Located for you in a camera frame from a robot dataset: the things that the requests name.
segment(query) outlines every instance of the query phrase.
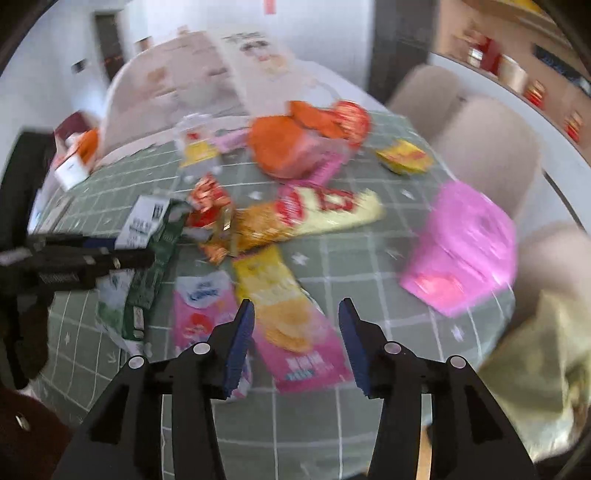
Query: doorway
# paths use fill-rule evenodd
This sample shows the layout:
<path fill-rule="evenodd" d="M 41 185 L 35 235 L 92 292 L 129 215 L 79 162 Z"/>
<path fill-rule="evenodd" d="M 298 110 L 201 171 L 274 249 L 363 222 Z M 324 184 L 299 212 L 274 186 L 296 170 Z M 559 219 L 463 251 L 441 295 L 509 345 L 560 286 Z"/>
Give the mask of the doorway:
<path fill-rule="evenodd" d="M 439 0 L 375 0 L 368 93 L 376 100 L 387 102 L 404 76 L 426 63 L 438 4 Z"/>
<path fill-rule="evenodd" d="M 103 66 L 110 83 L 125 64 L 123 48 L 119 40 L 117 12 L 95 13 L 95 25 L 100 52 L 103 56 Z"/>

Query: chair backrest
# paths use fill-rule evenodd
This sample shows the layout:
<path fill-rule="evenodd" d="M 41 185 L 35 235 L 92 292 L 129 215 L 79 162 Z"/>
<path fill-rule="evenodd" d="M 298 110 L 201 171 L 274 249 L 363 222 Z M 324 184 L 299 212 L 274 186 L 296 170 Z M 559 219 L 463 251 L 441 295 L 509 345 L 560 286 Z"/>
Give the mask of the chair backrest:
<path fill-rule="evenodd" d="M 404 115 L 427 141 L 439 134 L 460 102 L 460 80 L 447 69 L 433 65 L 413 68 L 386 107 Z"/>
<path fill-rule="evenodd" d="M 553 223 L 519 244 L 511 329 L 535 314 L 541 290 L 566 294 L 591 311 L 591 238 L 571 223 Z"/>
<path fill-rule="evenodd" d="M 432 145 L 458 180 L 516 217 L 540 169 L 536 134 L 517 113 L 473 97 Z"/>

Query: red item on shelf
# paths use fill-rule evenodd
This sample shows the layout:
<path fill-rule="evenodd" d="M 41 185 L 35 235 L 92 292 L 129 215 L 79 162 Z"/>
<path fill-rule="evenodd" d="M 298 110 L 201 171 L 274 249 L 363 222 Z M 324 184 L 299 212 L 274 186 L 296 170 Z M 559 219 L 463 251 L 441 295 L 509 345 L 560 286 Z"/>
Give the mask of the red item on shelf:
<path fill-rule="evenodd" d="M 538 107 L 540 110 L 544 109 L 544 97 L 546 94 L 546 88 L 537 80 L 528 87 L 526 92 L 523 94 L 525 99 L 531 104 Z"/>
<path fill-rule="evenodd" d="M 483 53 L 480 68 L 494 75 L 499 76 L 499 65 L 501 64 L 501 45 L 492 38 L 485 37 L 484 43 L 478 45 Z"/>
<path fill-rule="evenodd" d="M 564 121 L 564 131 L 575 142 L 579 143 L 581 140 L 581 128 L 583 126 L 583 118 L 577 111 L 573 111 Z"/>

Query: magenta bag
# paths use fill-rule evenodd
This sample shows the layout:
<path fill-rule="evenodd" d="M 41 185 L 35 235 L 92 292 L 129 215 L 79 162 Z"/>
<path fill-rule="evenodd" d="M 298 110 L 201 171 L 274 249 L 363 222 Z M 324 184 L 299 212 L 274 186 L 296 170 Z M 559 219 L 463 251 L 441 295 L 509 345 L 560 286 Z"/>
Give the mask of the magenta bag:
<path fill-rule="evenodd" d="M 515 226 L 485 195 L 446 183 L 400 285 L 448 317 L 473 307 L 515 278 Z"/>

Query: red snack bag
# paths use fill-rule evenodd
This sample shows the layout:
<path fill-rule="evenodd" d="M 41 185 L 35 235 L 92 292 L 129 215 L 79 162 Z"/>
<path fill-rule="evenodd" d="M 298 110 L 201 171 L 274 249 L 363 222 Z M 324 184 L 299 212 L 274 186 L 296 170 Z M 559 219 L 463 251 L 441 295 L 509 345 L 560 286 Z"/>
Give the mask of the red snack bag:
<path fill-rule="evenodd" d="M 349 145 L 357 150 L 371 130 L 371 118 L 357 103 L 339 100 L 332 106 L 336 122 L 345 131 Z"/>
<path fill-rule="evenodd" d="M 187 202 L 195 209 L 195 212 L 187 218 L 186 226 L 208 228 L 216 222 L 221 208 L 230 205 L 232 199 L 213 175 L 208 173 L 197 182 L 195 188 L 189 193 Z"/>

